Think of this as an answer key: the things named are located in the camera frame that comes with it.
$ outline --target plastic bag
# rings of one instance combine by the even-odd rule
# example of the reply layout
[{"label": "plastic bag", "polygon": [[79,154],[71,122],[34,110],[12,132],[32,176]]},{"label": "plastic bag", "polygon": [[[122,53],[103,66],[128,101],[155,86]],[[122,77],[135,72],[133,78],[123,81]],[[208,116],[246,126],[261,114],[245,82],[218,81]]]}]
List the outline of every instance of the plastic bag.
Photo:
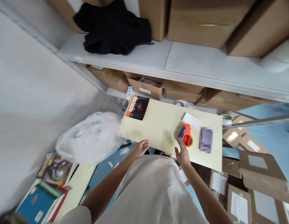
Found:
[{"label": "plastic bag", "polygon": [[113,112],[96,112],[63,133],[56,151],[70,162],[96,165],[126,141],[119,136],[120,121]]}]

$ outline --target white shirt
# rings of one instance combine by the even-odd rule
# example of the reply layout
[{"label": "white shirt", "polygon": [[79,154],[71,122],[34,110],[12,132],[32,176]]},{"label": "white shirt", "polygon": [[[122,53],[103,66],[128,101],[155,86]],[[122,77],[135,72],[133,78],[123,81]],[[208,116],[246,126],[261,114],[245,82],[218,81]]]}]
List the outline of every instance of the white shirt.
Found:
[{"label": "white shirt", "polygon": [[[92,224],[87,207],[68,212],[60,224]],[[144,155],[132,163],[120,183],[115,202],[96,224],[208,223],[201,216],[169,157]]]}]

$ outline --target black garment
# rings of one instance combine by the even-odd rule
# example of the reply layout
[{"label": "black garment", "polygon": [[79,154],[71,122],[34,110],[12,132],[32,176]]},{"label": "black garment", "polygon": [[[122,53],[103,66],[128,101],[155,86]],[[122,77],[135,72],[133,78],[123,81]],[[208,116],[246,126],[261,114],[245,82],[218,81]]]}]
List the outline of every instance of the black garment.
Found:
[{"label": "black garment", "polygon": [[89,32],[84,47],[90,53],[127,55],[136,45],[152,40],[149,20],[128,11],[124,0],[115,0],[107,7],[84,3],[73,19],[79,28]]}]

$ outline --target white metal shelf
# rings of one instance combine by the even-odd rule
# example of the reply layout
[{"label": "white metal shelf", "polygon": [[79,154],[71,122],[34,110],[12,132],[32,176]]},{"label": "white metal shelf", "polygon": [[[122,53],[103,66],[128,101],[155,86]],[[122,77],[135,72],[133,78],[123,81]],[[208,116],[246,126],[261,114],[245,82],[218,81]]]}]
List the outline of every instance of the white metal shelf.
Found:
[{"label": "white metal shelf", "polygon": [[75,34],[59,50],[70,61],[186,82],[251,96],[289,102],[289,69],[271,73],[257,58],[229,57],[214,49],[164,40],[141,45],[127,56],[91,54],[84,34]]}]

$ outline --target floor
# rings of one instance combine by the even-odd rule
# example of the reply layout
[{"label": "floor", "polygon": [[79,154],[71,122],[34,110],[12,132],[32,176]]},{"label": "floor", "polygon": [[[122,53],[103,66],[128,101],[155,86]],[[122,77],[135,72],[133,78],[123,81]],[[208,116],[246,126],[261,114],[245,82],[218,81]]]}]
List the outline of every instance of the floor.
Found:
[{"label": "floor", "polygon": [[[282,116],[289,114],[289,105],[276,104],[276,105],[258,105],[251,108],[247,108],[241,111],[244,114],[256,117],[256,118],[268,118],[275,116]],[[270,154],[272,154],[282,169],[285,177],[289,183],[289,123],[284,124],[268,124],[262,126],[251,127],[247,132],[259,143],[264,145]],[[133,145],[129,148],[116,151],[106,160],[101,162],[90,181],[90,189],[95,188],[114,168],[115,166],[124,160],[128,153],[132,150]],[[149,149],[150,153],[154,153],[154,149]],[[239,153],[234,148],[223,148],[223,156],[239,158]],[[188,192],[193,198],[194,203],[197,205],[199,211],[204,216],[202,208],[199,204],[197,196],[189,185],[187,187]],[[108,207],[114,202],[115,195],[110,201]]]}]

